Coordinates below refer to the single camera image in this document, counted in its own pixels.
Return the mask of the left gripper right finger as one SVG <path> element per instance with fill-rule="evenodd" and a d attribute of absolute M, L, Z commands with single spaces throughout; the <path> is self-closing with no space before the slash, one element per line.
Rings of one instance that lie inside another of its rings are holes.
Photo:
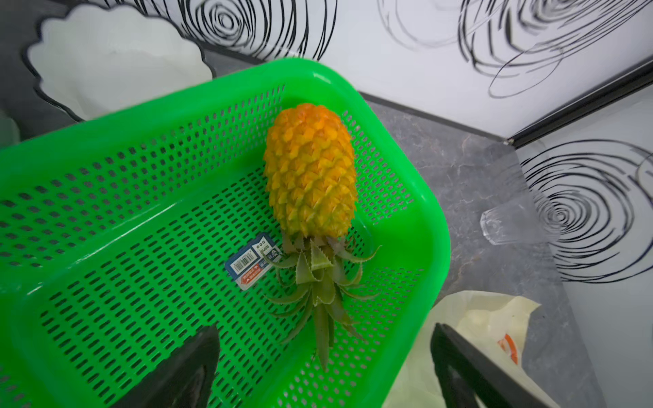
<path fill-rule="evenodd" d="M 447 407 L 546 406 L 446 324 L 435 325 L 430 351 Z"/>

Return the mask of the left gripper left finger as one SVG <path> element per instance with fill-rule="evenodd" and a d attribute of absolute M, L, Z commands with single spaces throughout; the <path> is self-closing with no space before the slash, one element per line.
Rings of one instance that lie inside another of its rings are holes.
<path fill-rule="evenodd" d="M 206 407 L 219 361 L 219 331 L 205 326 L 162 361 L 115 407 Z"/>

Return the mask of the yellow printed plastic bag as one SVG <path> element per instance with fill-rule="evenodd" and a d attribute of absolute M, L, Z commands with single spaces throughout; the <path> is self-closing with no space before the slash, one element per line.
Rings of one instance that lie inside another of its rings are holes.
<path fill-rule="evenodd" d="M 463 291 L 430 311 L 384 401 L 386 407 L 554 407 L 521 367 L 538 303 Z"/>

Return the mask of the yellow-orange pineapple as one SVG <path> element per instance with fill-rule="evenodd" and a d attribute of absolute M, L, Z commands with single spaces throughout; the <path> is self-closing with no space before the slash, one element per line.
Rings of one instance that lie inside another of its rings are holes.
<path fill-rule="evenodd" d="M 304 103 L 277 116 L 266 137 L 264 161 L 284 255 L 279 261 L 264 259 L 277 271 L 292 270 L 292 279 L 281 284 L 293 290 L 270 302 L 292 305 L 284 318 L 301 315 L 285 343 L 313 321 L 316 356 L 326 371 L 336 326 L 362 338 L 343 302 L 358 297 L 354 291 L 368 260 L 353 255 L 346 241 L 358 202 L 352 137 L 336 113 Z"/>

